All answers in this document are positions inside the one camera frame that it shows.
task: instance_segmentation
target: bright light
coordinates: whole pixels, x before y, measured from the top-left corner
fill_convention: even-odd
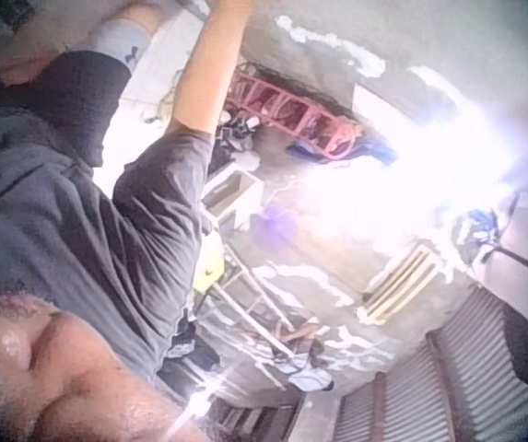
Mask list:
[[[446,78],[425,66],[410,72],[448,95],[456,116],[406,131],[405,145],[399,138],[394,146],[399,159],[388,168],[373,158],[345,168],[313,168],[305,195],[307,204],[317,206],[319,229],[372,240],[375,250],[391,256],[417,237],[450,241],[446,232],[434,229],[442,207],[454,217],[497,205],[511,192],[501,177],[515,161],[484,112]],[[456,259],[452,248],[442,248],[451,254],[444,258]]]
[[[194,393],[188,401],[186,411],[192,416],[204,417],[210,410],[212,402],[210,401],[211,391],[205,390],[199,393]]]

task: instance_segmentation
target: red metal rack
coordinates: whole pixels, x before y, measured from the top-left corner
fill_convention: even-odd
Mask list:
[[[257,115],[263,123],[295,136],[332,160],[345,157],[356,141],[356,129],[349,121],[243,72],[235,72],[227,103]]]

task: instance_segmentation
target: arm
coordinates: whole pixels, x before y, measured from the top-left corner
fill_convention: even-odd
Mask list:
[[[296,341],[297,339],[314,339],[315,334],[319,330],[319,324],[306,323],[298,330],[293,331],[292,333],[285,334],[280,336],[280,341],[283,343],[289,343],[290,341]]]
[[[255,0],[219,0],[205,23],[173,102],[168,132],[217,129]]]
[[[133,305],[159,334],[176,327],[200,252],[199,203],[254,0],[220,0],[182,76],[168,133],[126,166],[114,188],[119,225],[107,235]]]

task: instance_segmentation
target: concrete ceiling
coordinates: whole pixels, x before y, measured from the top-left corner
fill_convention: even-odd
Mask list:
[[[211,0],[179,1],[200,15]],[[526,0],[261,3],[243,55],[347,108],[360,84],[417,122],[449,111],[451,102],[414,66],[435,70],[486,111],[528,104]]]

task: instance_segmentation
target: dark gray t-shirt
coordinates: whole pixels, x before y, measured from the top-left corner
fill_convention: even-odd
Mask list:
[[[110,199],[44,121],[1,111],[0,293],[76,314],[151,381],[191,290],[213,141],[164,136],[125,168]]]

